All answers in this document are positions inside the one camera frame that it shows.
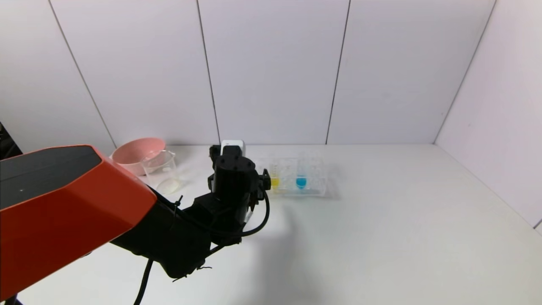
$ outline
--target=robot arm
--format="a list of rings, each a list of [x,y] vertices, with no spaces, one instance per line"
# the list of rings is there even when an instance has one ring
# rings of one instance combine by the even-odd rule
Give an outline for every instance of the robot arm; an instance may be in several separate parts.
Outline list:
[[[0,162],[0,301],[111,242],[181,278],[269,217],[270,177],[232,145],[210,148],[210,193],[178,209],[87,145],[49,148]],[[248,209],[266,217],[242,232]]]

